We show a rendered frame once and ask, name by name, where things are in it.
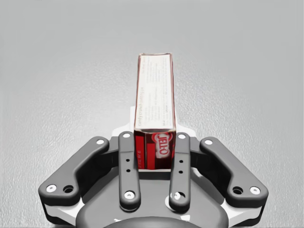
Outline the red and white carton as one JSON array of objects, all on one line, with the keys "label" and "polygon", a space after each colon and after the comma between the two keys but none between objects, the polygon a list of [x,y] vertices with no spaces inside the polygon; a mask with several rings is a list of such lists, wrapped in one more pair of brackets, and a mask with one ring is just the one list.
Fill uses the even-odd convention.
[{"label": "red and white carton", "polygon": [[139,169],[170,169],[176,118],[171,53],[140,54],[133,126]]}]

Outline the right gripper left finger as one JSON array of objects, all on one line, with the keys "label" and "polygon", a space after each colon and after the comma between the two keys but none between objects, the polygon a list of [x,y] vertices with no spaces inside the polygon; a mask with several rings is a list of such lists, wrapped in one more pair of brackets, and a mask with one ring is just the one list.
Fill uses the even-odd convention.
[{"label": "right gripper left finger", "polygon": [[45,208],[73,207],[109,171],[119,170],[119,203],[133,211],[141,204],[138,164],[135,152],[135,107],[130,108],[129,123],[113,130],[111,139],[90,139],[39,187]]}]

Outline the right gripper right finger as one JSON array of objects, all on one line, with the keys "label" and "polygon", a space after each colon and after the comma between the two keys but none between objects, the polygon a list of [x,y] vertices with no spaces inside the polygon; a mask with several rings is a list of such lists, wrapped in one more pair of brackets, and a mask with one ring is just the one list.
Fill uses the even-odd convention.
[{"label": "right gripper right finger", "polygon": [[[173,164],[168,204],[176,212],[261,212],[266,205],[266,186],[217,138],[198,140],[193,130],[178,124]],[[191,172],[197,182],[209,180],[223,201],[192,194]]]}]

